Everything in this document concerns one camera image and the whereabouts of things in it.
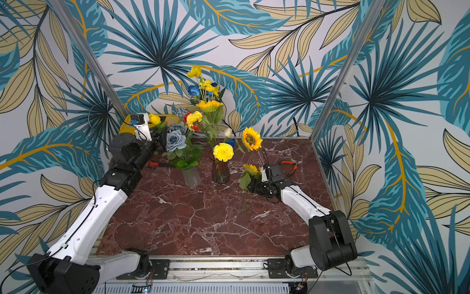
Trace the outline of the yellow black toolbox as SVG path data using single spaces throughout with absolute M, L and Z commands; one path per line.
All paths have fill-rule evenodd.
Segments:
M 178 122 L 179 122 L 179 117 L 176 116 L 176 115 L 159 115 L 159 116 L 161 118 L 165 119 L 165 124 L 167 126 L 167 129 L 168 129 L 169 126 L 171 126 L 173 124 L 178 124 Z M 120 134 L 130 133 L 130 134 L 135 136 L 135 128 L 130 125 L 130 115 L 128 115 L 126 117 L 126 119 L 124 120 L 123 124 L 120 127 L 119 133 Z

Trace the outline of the orange handled pliers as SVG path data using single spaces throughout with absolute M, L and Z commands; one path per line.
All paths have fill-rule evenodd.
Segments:
M 287 176 L 292 176 L 294 175 L 294 173 L 296 172 L 296 170 L 298 169 L 298 167 L 303 164 L 303 161 L 302 160 L 281 160 L 279 162 L 280 165 L 291 165 L 292 166 L 292 169 L 290 171 L 289 174 L 287 174 Z

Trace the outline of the tall sunflower on right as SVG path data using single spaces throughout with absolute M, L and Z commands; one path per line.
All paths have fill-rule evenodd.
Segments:
M 259 151 L 262 148 L 263 139 L 261 135 L 252 127 L 246 127 L 240 139 L 236 139 L 237 151 L 246 154 L 252 151 Z

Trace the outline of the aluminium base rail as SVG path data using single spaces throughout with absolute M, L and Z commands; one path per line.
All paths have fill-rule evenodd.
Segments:
M 152 278 L 126 274 L 98 286 L 97 294 L 376 294 L 363 258 L 327 271 L 316 266 L 289 273 L 281 256 L 152 256 Z

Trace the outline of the clear glass vase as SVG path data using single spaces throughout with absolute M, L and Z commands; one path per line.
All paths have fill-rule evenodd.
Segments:
M 201 182 L 201 178 L 196 166 L 192 166 L 189 169 L 182 170 L 182 175 L 186 186 L 191 189 L 196 188 Z

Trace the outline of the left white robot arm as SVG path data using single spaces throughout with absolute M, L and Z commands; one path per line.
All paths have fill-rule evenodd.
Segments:
M 133 249 L 89 260 L 97 238 L 142 178 L 153 154 L 166 146 L 166 137 L 152 129 L 146 141 L 130 133 L 117 135 L 109 150 L 113 164 L 99 180 L 94 197 L 66 233 L 47 253 L 34 254 L 27 269 L 45 294 L 91 294 L 105 282 L 125 275 L 147 279 L 152 273 L 148 253 Z

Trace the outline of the yellow marigold flower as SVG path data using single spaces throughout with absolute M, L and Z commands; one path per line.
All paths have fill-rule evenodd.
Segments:
M 213 149 L 213 156 L 220 162 L 228 162 L 234 156 L 233 147 L 227 143 L 219 143 Z

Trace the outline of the grey blue rose bunch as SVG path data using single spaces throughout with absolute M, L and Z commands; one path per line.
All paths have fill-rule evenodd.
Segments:
M 163 156 L 178 169 L 189 170 L 199 164 L 203 147 L 192 143 L 192 134 L 183 122 L 168 127 Z

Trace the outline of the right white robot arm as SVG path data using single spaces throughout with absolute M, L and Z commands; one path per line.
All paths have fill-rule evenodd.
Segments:
M 308 225 L 308 245 L 293 249 L 286 256 L 290 274 L 307 267 L 326 271 L 357 259 L 346 215 L 315 202 L 297 183 L 285 178 L 279 164 L 264 165 L 250 180 L 247 189 L 265 198 L 276 198 Z

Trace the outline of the dark tinted glass vase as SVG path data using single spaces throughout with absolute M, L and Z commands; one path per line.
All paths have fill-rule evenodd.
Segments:
M 227 162 L 214 160 L 212 162 L 212 181 L 217 184 L 225 184 L 230 180 L 230 169 Z

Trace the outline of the red pipe wrench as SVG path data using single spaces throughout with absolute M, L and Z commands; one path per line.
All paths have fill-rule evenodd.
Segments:
M 170 163 L 166 162 L 153 162 L 149 161 L 145 164 L 145 167 L 167 167 L 167 168 L 173 168 L 174 166 Z

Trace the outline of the tall mixed flower bouquet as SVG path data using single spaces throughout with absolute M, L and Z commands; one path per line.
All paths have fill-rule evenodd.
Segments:
M 202 68 L 199 66 L 192 66 L 187 72 L 187 77 L 195 79 L 195 84 L 190 85 L 187 92 L 190 94 L 191 103 L 197 108 L 183 116 L 187 127 L 204 135 L 212 147 L 220 143 L 234 147 L 235 142 L 230 138 L 233 134 L 231 131 L 228 131 L 224 139 L 219 138 L 217 125 L 222 122 L 225 114 L 225 106 L 222 103 L 223 90 L 219 84 L 203 78 Z

